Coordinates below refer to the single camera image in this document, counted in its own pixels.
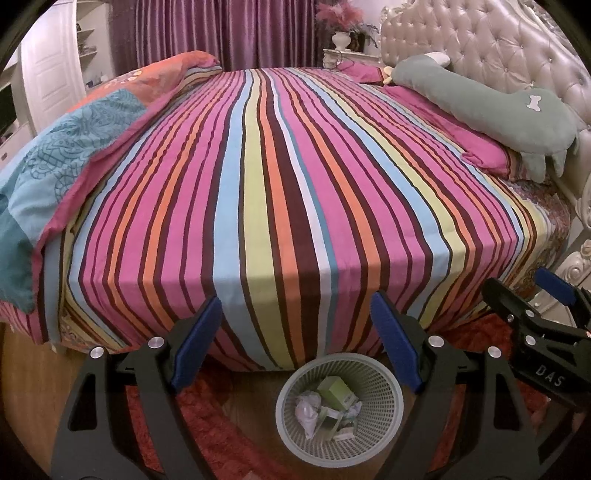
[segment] long green plush toy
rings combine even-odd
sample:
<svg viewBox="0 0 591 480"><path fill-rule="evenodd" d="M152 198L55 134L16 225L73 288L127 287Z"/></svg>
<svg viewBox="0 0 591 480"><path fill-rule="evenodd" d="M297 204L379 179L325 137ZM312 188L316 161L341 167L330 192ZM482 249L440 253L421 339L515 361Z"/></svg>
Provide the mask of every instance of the long green plush toy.
<svg viewBox="0 0 591 480"><path fill-rule="evenodd" d="M472 129L520 152L532 180L544 181L546 156L562 176L567 149L577 140L577 121L553 92L532 88L502 93L450 72L426 55L400 62L392 79Z"/></svg>

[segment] white bone patch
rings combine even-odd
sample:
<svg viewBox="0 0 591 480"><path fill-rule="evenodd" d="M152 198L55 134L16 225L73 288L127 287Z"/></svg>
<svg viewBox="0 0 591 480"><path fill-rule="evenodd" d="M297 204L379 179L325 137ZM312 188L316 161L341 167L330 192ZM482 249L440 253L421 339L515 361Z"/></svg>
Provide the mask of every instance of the white bone patch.
<svg viewBox="0 0 591 480"><path fill-rule="evenodd" d="M526 105L527 108L531 108L532 110L535 110L536 112L540 112L540 107L538 106L538 103L540 102L540 100L542 100L541 96L537 96L537 95L530 95L530 104Z"/></svg>

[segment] comforter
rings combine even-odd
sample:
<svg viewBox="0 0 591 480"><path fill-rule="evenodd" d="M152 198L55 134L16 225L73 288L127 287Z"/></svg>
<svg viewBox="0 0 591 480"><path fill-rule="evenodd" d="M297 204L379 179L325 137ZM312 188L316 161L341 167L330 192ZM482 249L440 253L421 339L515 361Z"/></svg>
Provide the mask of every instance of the comforter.
<svg viewBox="0 0 591 480"><path fill-rule="evenodd" d="M552 186L485 175L462 153L342 74L217 74L108 173L85 167L93 191L46 245L36 310L0 311L37 342L118 351L215 294L225 319L210 353L232 369L375 353L377 289L442 329L482 310L488 277L527 291L567 236Z"/></svg>

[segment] blue gripper pad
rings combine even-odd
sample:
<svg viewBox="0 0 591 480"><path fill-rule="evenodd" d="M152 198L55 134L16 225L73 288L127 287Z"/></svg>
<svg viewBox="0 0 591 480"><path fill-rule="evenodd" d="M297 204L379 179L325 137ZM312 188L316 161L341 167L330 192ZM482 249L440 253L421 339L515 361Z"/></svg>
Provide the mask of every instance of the blue gripper pad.
<svg viewBox="0 0 591 480"><path fill-rule="evenodd" d="M571 306L577 301L573 286L546 268L538 268L535 271L534 281L562 305Z"/></svg>
<svg viewBox="0 0 591 480"><path fill-rule="evenodd" d="M373 294L369 311L396 378L416 393L423 384L418 374L418 354L380 292Z"/></svg>
<svg viewBox="0 0 591 480"><path fill-rule="evenodd" d="M192 330L178 349L174 358L174 374L170 381L176 392L188 387L207 355L209 346L222 323L222 302L214 297L201 312Z"/></svg>

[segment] headboard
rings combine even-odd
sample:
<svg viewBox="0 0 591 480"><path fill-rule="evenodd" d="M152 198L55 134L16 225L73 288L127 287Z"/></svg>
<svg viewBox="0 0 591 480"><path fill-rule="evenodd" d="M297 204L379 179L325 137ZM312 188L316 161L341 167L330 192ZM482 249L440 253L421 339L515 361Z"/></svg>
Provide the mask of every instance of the headboard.
<svg viewBox="0 0 591 480"><path fill-rule="evenodd" d="M453 71L501 92L531 86L558 95L580 117L579 151L569 152L559 185L591 229L591 77L578 57L520 9L517 0L415 0L384 9L387 65L443 51Z"/></svg>

